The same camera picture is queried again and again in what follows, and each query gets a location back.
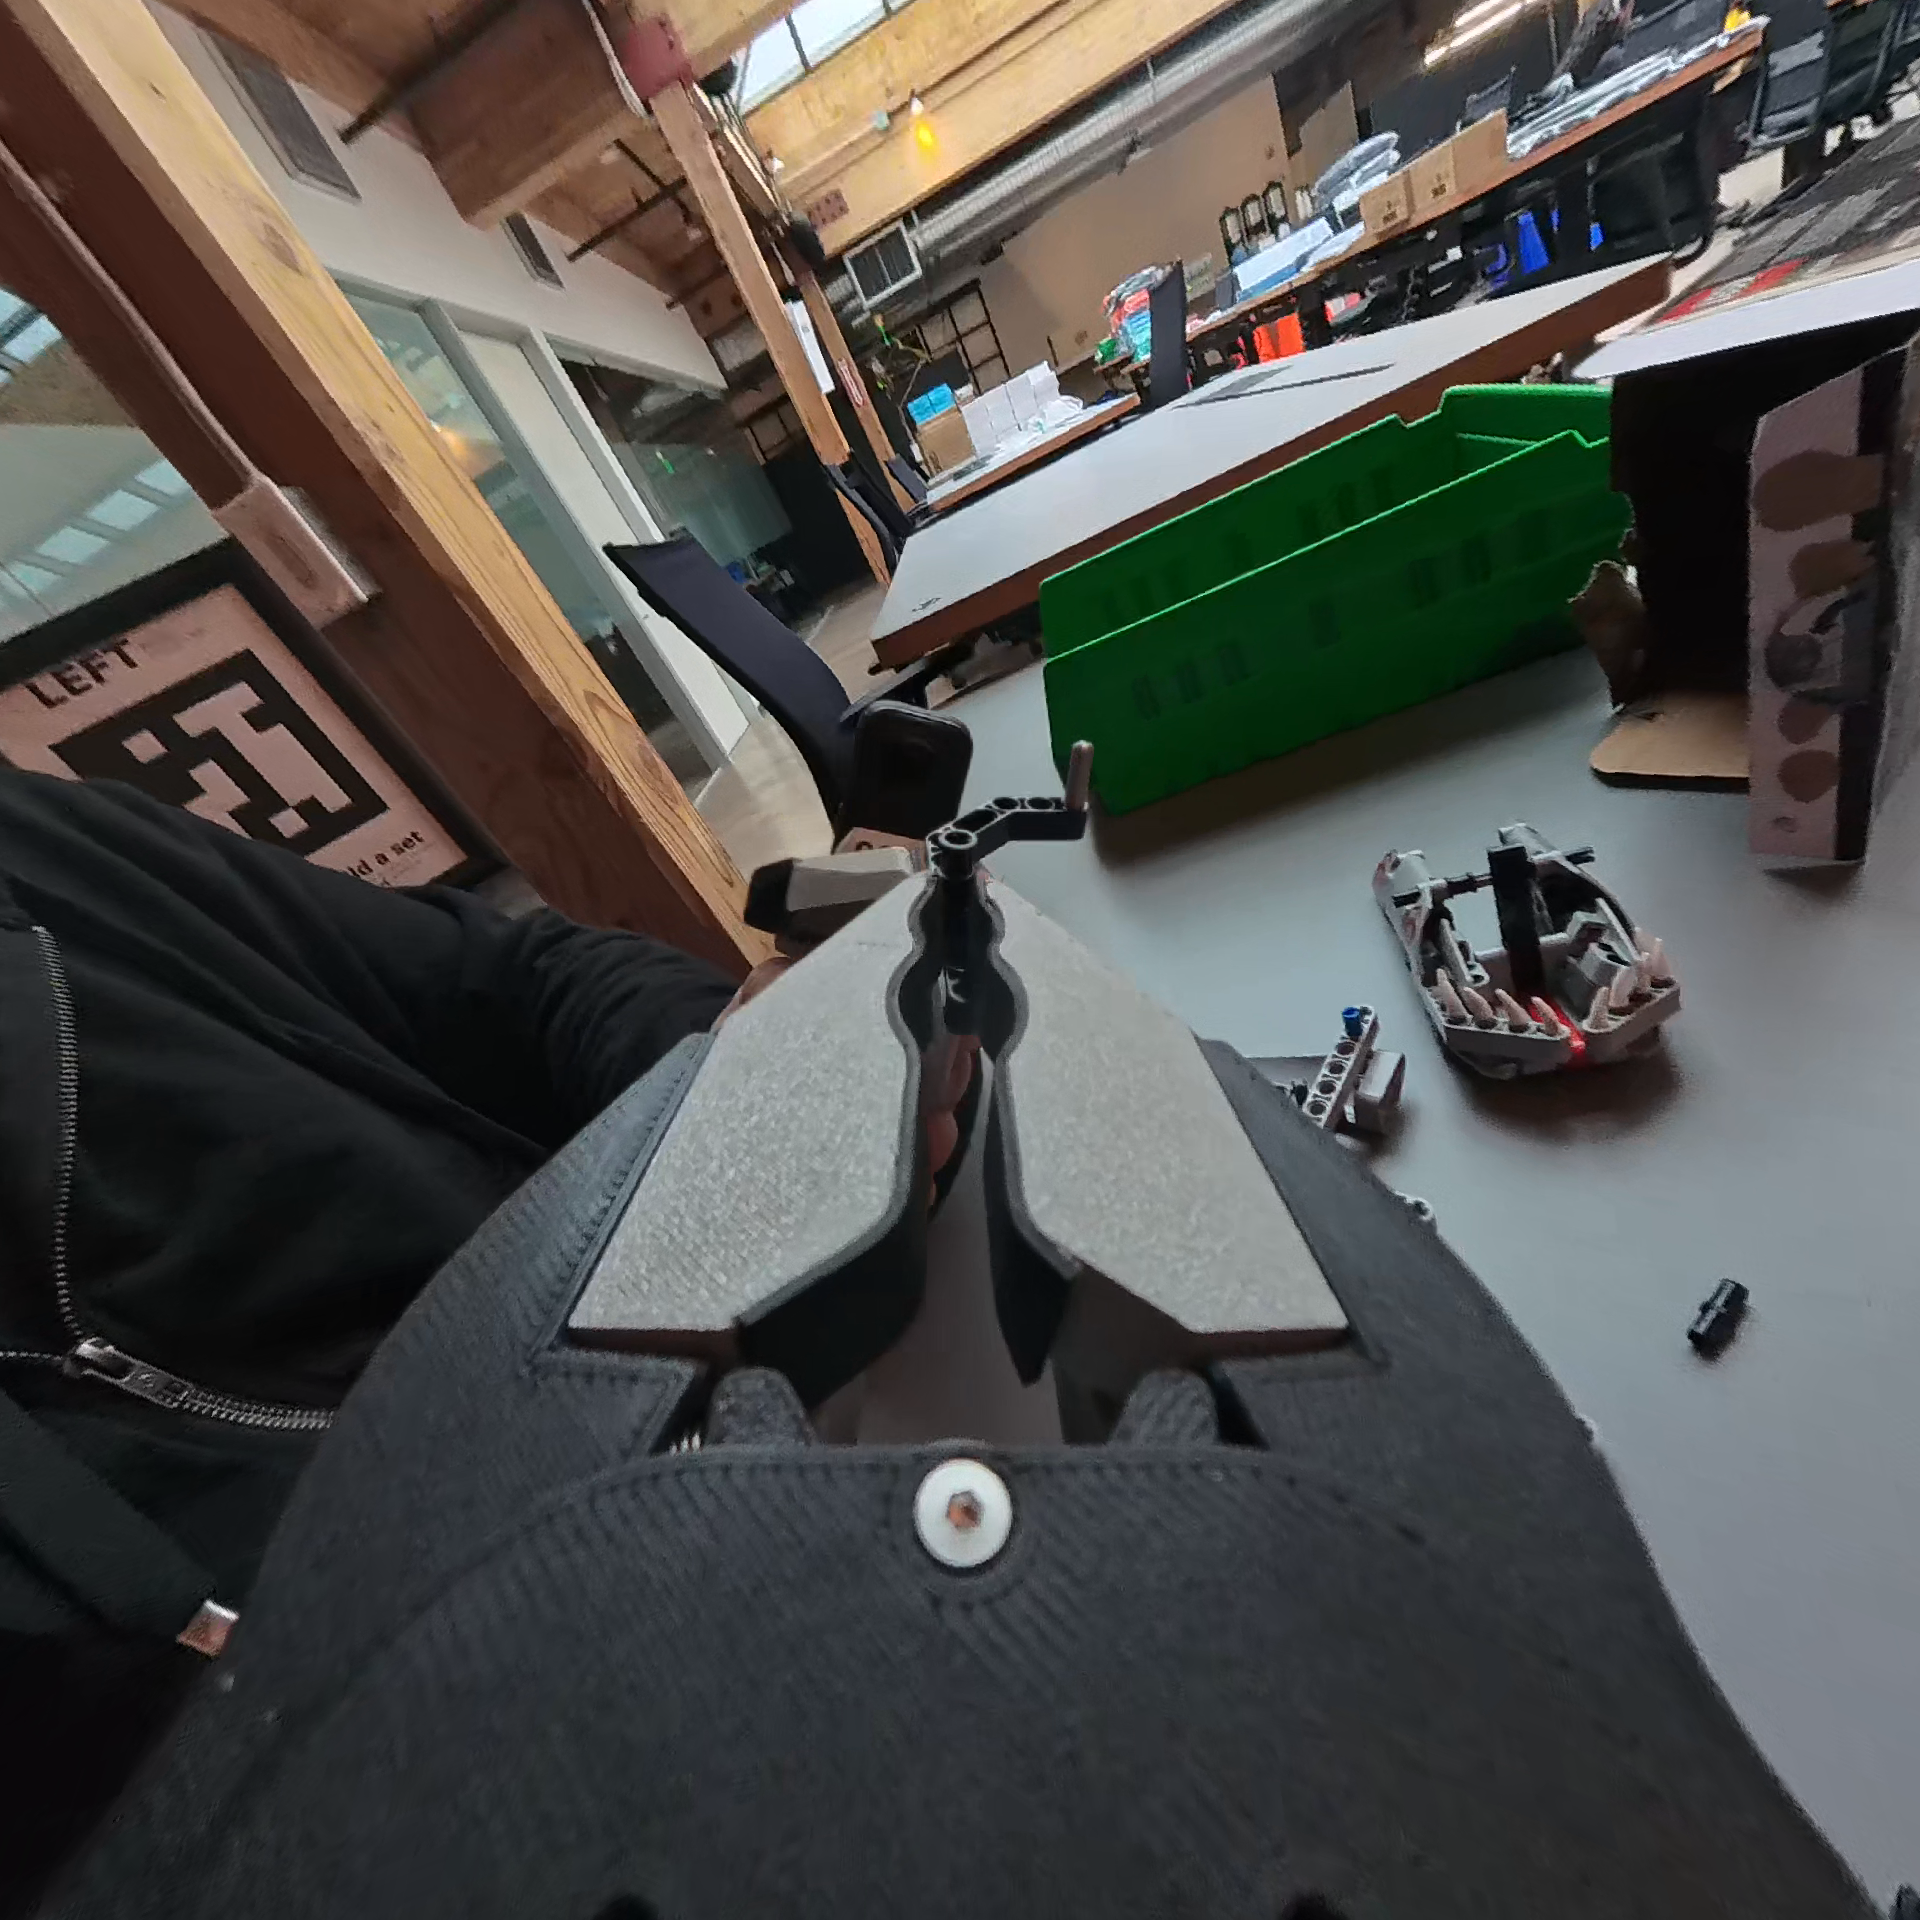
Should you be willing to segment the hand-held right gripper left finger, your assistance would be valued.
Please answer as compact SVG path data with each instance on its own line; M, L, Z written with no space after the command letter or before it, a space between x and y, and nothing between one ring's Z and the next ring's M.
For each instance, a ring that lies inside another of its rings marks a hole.
M810 1408L898 1341L943 1078L925 904L927 878L903 878L716 1030L595 1251L576 1341L764 1366Z

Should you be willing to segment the person's left hand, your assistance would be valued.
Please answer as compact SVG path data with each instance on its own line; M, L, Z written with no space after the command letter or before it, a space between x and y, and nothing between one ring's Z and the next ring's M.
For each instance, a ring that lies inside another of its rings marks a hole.
M920 1139L927 1167L927 1214L935 1216L951 1190L967 1152L979 1104L979 1034L942 1034L923 1055Z

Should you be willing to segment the metal pillar bracket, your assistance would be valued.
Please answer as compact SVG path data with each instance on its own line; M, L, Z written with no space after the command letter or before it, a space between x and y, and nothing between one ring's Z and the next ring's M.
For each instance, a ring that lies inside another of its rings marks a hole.
M207 514L314 629L323 630L379 595L373 575L311 512L299 488L255 470L226 503L210 505Z

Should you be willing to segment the green plastic bin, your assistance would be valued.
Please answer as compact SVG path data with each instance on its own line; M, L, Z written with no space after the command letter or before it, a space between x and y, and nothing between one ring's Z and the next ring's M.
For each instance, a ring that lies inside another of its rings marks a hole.
M1628 522L1610 448L1560 433L1043 659L1052 754L1095 744L1109 814L1578 645Z
M1450 387L1427 415L1382 415L1048 575L1043 655L1076 651L1560 433L1604 446L1611 419L1614 394L1592 381Z

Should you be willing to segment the brown cardboard box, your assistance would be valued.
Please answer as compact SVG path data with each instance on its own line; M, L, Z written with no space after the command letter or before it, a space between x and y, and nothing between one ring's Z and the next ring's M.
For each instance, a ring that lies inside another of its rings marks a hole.
M1487 191L1506 171L1506 111L1496 110L1366 187L1360 193L1362 233L1375 239L1420 229Z

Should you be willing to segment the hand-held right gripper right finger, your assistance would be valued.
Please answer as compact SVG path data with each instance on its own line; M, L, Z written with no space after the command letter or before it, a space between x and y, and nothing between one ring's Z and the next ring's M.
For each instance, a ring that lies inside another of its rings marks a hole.
M1109 1437L1151 1374L1344 1345L1351 1319L1194 1030L1006 881L984 904L991 1298L1063 1439Z

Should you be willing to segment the person's left forearm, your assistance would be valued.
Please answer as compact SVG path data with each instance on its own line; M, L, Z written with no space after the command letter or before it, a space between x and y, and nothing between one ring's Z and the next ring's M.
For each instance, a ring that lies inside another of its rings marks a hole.
M510 919L443 886L326 886L368 978L338 993L408 1072L406 1112L510 1165L576 1137L736 993L694 955L546 907Z

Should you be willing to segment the black office chair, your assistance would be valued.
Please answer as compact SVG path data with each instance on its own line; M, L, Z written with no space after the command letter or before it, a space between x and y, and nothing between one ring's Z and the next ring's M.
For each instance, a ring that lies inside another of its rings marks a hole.
M885 683L856 698L802 634L794 633L693 536L603 545L640 600L693 640L766 709L797 747L835 814L852 776L856 717L880 703L923 706L923 690Z

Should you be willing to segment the printed cardboard box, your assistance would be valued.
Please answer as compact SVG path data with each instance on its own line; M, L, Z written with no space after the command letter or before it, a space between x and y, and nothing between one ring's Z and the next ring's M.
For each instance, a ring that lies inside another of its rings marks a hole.
M1854 865L1916 760L1916 255L1725 272L1598 347L1631 510L1574 621L1614 785L1739 790L1776 863Z

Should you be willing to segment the black lego beam with axle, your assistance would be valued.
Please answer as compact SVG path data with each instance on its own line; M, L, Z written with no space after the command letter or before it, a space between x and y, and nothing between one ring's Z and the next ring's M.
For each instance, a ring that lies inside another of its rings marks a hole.
M927 865L942 879L970 879L983 859L1011 843L1063 843L1088 832L1095 744L1069 747L1063 790L1036 798L995 798L972 807L925 841Z

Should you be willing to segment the person's black jacket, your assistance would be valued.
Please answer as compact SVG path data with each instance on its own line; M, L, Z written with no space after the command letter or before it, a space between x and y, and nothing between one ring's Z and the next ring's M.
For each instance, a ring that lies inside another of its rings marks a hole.
M203 1602L247 1609L376 1345L557 1154L510 1165L406 1111L338 993L368 978L332 872L4 768L4 1402L198 1578L182 1616L120 1625L4 1525L4 1914L175 1715Z

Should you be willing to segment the dark topped wooden table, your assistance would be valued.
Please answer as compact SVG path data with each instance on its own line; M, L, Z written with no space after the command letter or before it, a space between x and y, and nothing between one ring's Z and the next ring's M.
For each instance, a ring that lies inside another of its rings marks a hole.
M882 666L912 664L1032 608L1052 574L1139 536L1388 415L1461 386L1518 381L1669 297L1660 255L1588 272L1222 375L1131 414L915 531L872 624Z

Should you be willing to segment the grey and black lego assembly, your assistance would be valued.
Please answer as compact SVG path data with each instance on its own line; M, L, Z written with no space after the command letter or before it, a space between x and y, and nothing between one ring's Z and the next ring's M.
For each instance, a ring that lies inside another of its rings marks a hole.
M1326 1133L1378 1145L1400 1129L1406 1053L1381 1045L1372 1003L1341 1009L1336 1037L1323 1053L1260 1057L1255 1067Z

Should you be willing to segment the grey lego jaw model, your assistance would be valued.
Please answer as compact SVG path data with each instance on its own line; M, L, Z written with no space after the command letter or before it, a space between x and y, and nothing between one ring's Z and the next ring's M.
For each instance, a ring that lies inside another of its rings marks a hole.
M1682 1009L1663 942L1588 845L1510 822L1475 871L1388 849L1372 886L1434 1034L1487 1081L1635 1059Z

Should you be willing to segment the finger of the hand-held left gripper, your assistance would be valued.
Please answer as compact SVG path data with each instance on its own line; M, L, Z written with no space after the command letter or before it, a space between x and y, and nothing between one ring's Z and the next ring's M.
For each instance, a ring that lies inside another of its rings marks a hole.
M920 875L917 848L871 845L762 863L746 894L746 923L778 947L814 947L898 885Z

